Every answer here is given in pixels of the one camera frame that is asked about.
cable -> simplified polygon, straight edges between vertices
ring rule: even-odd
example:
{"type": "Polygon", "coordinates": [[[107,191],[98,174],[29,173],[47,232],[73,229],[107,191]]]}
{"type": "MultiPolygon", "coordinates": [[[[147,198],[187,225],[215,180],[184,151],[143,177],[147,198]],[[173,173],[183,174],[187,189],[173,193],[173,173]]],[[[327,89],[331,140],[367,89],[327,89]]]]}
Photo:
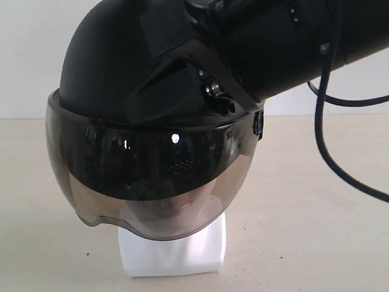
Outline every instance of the cable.
{"type": "MultiPolygon", "coordinates": [[[[308,86],[313,93],[318,96],[318,89],[313,85],[313,83],[308,82],[308,86]]],[[[362,108],[365,106],[379,105],[381,103],[389,102],[389,96],[376,97],[374,99],[347,100],[326,95],[326,102],[332,105],[345,106],[348,108],[362,108]]]]}
{"type": "Polygon", "coordinates": [[[324,142],[323,137],[323,110],[324,110],[324,104],[326,102],[326,92],[328,88],[328,82],[329,82],[329,76],[331,75],[332,66],[334,64],[335,57],[337,55],[337,50],[339,47],[340,42],[340,36],[342,34],[342,23],[343,23],[343,17],[344,17],[344,9],[345,9],[345,3],[344,0],[338,0],[338,8],[337,8],[337,15],[335,20],[335,26],[334,26],[334,36],[333,40],[331,41],[331,44],[329,45],[329,51],[327,60],[324,63],[323,66],[323,72],[322,77],[320,79],[320,87],[318,89],[317,94],[317,103],[316,103],[316,112],[315,112],[315,138],[318,150],[324,159],[324,161],[327,163],[329,168],[338,175],[341,179],[343,179],[346,183],[349,185],[355,187],[359,191],[372,196],[374,198],[377,198],[378,200],[384,201],[389,203],[389,195],[381,192],[380,190],[373,189],[372,187],[369,187],[360,181],[356,180],[352,176],[350,176],[346,171],[344,171],[331,157],[331,155],[328,153],[328,149],[326,147],[326,144],[324,142]]]}

tinted visor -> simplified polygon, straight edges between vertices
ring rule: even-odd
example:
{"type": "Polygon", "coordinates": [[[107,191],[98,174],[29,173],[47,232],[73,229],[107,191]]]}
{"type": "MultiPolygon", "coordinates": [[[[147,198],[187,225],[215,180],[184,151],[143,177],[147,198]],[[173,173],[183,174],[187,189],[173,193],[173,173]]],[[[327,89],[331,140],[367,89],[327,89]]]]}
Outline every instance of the tinted visor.
{"type": "Polygon", "coordinates": [[[174,240],[225,211],[246,178],[254,115],[220,127],[128,128],[70,113],[49,97],[46,139],[57,181],[89,226],[174,240]]]}

white base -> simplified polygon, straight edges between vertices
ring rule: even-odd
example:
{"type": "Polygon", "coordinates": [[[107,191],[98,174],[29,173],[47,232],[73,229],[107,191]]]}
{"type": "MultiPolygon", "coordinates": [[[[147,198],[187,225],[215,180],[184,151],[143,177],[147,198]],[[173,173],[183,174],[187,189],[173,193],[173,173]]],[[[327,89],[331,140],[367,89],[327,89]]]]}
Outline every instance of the white base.
{"type": "Polygon", "coordinates": [[[219,271],[226,243],[225,213],[201,231],[157,242],[119,228],[124,270],[131,277],[182,276],[219,271]]]}

helmet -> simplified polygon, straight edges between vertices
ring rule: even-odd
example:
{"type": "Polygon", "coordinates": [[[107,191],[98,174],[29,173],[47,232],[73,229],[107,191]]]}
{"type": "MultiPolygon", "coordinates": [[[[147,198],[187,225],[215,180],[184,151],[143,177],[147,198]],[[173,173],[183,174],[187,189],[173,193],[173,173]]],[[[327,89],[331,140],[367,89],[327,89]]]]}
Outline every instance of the helmet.
{"type": "Polygon", "coordinates": [[[60,88],[48,99],[47,150],[82,222],[175,240],[206,227],[232,202],[263,112],[210,100],[199,68],[152,58],[138,20],[152,1],[138,2],[102,1],[78,27],[60,88]],[[154,87],[138,90],[146,83],[154,87]]]}

beige table surface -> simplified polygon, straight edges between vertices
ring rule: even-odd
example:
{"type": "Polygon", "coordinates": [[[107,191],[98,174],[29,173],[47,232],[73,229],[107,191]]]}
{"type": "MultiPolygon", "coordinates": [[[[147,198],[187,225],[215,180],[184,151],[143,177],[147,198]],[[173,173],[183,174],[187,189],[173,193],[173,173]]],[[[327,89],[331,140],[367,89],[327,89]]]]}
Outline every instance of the beige table surface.
{"type": "MultiPolygon", "coordinates": [[[[389,116],[328,116],[328,147],[389,192],[389,116]]],[[[75,216],[49,166],[42,120],[0,121],[0,291],[389,291],[389,204],[336,177],[312,117],[269,117],[227,210],[219,273],[132,279],[117,230],[75,216]]]]}

